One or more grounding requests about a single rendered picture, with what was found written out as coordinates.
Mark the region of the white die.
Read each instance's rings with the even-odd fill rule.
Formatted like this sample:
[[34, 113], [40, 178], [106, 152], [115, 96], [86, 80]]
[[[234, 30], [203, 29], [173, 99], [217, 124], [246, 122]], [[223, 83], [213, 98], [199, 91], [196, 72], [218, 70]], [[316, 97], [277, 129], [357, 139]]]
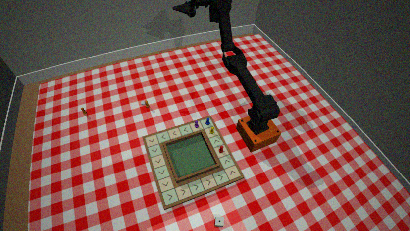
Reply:
[[223, 227], [224, 226], [224, 217], [215, 217], [215, 224], [214, 226]]

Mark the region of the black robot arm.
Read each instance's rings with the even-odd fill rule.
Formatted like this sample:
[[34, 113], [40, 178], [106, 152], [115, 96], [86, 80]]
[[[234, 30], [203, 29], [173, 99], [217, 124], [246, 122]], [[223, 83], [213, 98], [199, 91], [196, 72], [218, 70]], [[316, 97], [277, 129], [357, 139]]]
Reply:
[[[232, 0], [210, 1], [210, 22], [219, 23], [221, 36], [222, 61], [231, 74], [239, 79], [247, 95], [252, 101], [252, 108], [248, 109], [250, 121], [246, 124], [249, 129], [258, 135], [269, 130], [268, 121], [278, 118], [279, 106], [272, 95], [264, 95], [251, 73], [247, 69], [247, 60], [241, 49], [235, 46], [232, 40], [230, 10]], [[224, 52], [232, 51], [235, 55], [225, 56]]]

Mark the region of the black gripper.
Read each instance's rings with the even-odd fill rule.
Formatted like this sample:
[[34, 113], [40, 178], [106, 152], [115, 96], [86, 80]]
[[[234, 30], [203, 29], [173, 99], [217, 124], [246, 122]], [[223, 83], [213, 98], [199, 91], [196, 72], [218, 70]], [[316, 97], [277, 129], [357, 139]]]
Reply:
[[211, 0], [191, 0], [190, 2], [185, 2], [182, 5], [172, 7], [173, 10], [179, 11], [181, 13], [187, 14], [190, 18], [196, 15], [196, 9], [199, 6], [205, 6], [205, 8], [210, 5]]

